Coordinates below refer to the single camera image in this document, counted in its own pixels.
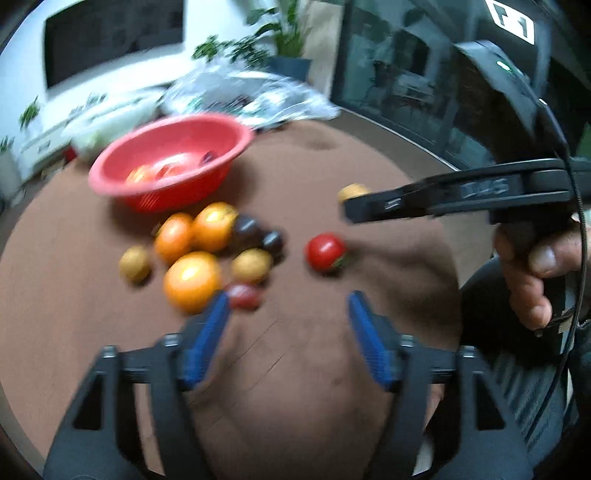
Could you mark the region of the person's right hand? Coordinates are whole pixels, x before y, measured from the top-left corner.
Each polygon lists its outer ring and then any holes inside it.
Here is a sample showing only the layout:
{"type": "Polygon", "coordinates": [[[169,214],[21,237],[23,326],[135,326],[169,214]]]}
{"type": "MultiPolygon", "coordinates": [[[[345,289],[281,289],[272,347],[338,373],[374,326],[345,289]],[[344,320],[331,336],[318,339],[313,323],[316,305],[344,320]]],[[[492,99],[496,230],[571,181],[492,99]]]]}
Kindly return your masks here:
{"type": "Polygon", "coordinates": [[[517,235],[508,226],[500,225],[493,245],[500,257],[512,309],[525,327],[538,330],[546,327],[553,315],[543,282],[581,269],[580,221],[574,214],[569,230],[542,240],[527,254],[516,240],[517,235]]]}

